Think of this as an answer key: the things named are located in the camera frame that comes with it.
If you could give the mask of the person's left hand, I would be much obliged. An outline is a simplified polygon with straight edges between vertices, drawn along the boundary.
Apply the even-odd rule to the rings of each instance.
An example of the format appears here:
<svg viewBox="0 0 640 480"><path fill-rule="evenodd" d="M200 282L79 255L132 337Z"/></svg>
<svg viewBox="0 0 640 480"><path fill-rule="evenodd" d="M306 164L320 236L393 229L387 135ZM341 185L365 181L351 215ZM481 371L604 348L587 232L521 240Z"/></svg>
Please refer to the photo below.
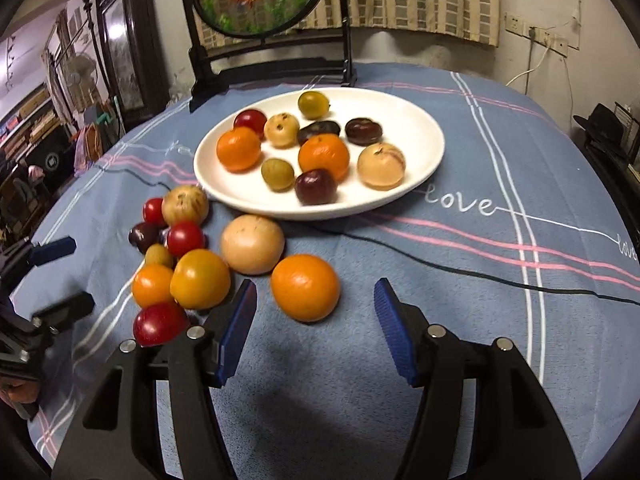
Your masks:
<svg viewBox="0 0 640 480"><path fill-rule="evenodd" d="M32 404L38 400L40 383L30 380L2 377L1 399L10 403Z"/></svg>

